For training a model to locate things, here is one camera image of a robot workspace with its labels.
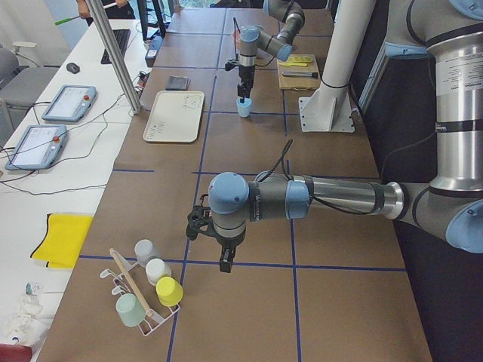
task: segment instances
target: cup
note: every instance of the cup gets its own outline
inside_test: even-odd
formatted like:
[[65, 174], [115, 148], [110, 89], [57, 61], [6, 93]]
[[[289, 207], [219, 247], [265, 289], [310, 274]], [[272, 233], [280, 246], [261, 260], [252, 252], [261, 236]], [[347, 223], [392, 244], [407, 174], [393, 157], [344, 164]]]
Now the cup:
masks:
[[245, 101], [242, 103], [241, 98], [237, 98], [236, 100], [236, 108], [238, 110], [238, 115], [240, 117], [248, 117], [251, 112], [251, 99], [245, 98]]
[[135, 327], [144, 321], [146, 312], [134, 294], [123, 294], [115, 303], [115, 310], [126, 327]]
[[166, 307], [172, 307], [183, 298], [183, 287], [172, 277], [163, 277], [156, 284], [159, 302]]
[[154, 258], [161, 258], [161, 252], [151, 242], [151, 240], [143, 239], [139, 240], [134, 246], [134, 252], [136, 253], [136, 259], [139, 264], [145, 268], [148, 261]]
[[171, 276], [171, 268], [161, 259], [151, 259], [146, 264], [146, 276], [148, 282], [155, 287], [159, 279]]

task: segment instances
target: white table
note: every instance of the white table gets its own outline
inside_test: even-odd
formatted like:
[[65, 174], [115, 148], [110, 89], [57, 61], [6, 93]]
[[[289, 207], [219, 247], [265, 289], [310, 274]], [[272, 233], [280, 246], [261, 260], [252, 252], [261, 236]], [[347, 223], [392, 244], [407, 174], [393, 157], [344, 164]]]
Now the white table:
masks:
[[[131, 29], [130, 45], [125, 54], [125, 62], [131, 79], [135, 79], [139, 71], [148, 72], [144, 56], [146, 49], [140, 33], [139, 20], [111, 20], [113, 29]], [[67, 57], [65, 63], [39, 97], [38, 102], [51, 101], [64, 84], [93, 85], [97, 88], [97, 99], [86, 116], [78, 123], [68, 125], [73, 128], [68, 134], [66, 145], [59, 159], [73, 158], [88, 154], [94, 140], [106, 126], [102, 117], [91, 121], [94, 117], [108, 109], [123, 93], [111, 65], [100, 65], [104, 46], [96, 27], [91, 26], [79, 43]], [[66, 70], [69, 62], [78, 64], [80, 73], [72, 74]], [[38, 119], [46, 106], [36, 106]], [[64, 161], [49, 170], [42, 170], [24, 179], [9, 183], [19, 189], [33, 193], [55, 192], [63, 189], [77, 189], [85, 186], [104, 185], [112, 171], [112, 165], [131, 123], [132, 111], [125, 97], [106, 113], [107, 129], [101, 135], [88, 158]], [[12, 147], [20, 140], [27, 126], [37, 124], [31, 110], [24, 118], [5, 147]], [[25, 175], [26, 171], [6, 171], [6, 158], [0, 159], [0, 170], [4, 175], [1, 181]], [[70, 270], [50, 270], [44, 262], [30, 259], [31, 252], [40, 244], [46, 233], [46, 218], [49, 213], [82, 213], [94, 215], [104, 187], [75, 192], [61, 192], [55, 195], [32, 196], [25, 192], [15, 191], [0, 184], [0, 324], [4, 329], [5, 321], [18, 313], [20, 300], [25, 296], [27, 282], [35, 281], [44, 285], [45, 291], [64, 291], [71, 274]], [[43, 294], [39, 297], [44, 306], [42, 313], [54, 314], [62, 293]], [[30, 333], [33, 339], [38, 337], [42, 328], [35, 328]], [[0, 343], [10, 343], [0, 336]]]

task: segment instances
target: person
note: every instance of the person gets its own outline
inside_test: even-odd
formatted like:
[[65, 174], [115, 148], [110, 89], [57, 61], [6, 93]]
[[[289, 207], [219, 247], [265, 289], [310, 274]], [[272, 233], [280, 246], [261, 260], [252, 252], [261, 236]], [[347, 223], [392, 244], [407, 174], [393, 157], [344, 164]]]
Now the person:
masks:
[[[85, 19], [88, 22], [88, 25], [91, 25], [94, 21], [91, 17], [91, 12], [89, 11], [89, 7], [85, 0], [76, 0], [77, 1], [77, 8], [78, 14], [82, 19]], [[128, 0], [102, 0], [103, 6], [112, 4], [115, 2], [117, 6], [112, 6], [111, 8], [106, 9], [106, 14], [109, 19], [135, 19], [134, 10], [129, 4]]]

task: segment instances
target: black mouse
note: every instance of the black mouse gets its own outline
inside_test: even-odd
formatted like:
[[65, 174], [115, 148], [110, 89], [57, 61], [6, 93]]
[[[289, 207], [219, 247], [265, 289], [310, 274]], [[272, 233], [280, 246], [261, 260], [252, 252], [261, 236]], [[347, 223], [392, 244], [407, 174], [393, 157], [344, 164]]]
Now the black mouse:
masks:
[[69, 64], [67, 64], [66, 65], [66, 68], [72, 74], [76, 74], [76, 73], [79, 73], [81, 71], [81, 68], [77, 64], [75, 64], [75, 63], [69, 63]]

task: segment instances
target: yellow towel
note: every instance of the yellow towel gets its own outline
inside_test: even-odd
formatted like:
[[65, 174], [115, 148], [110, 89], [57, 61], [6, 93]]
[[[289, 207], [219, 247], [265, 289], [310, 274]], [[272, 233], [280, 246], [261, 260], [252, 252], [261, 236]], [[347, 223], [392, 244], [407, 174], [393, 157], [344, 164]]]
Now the yellow towel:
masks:
[[73, 268], [92, 223], [92, 216], [50, 213], [47, 233], [30, 255], [49, 268]]

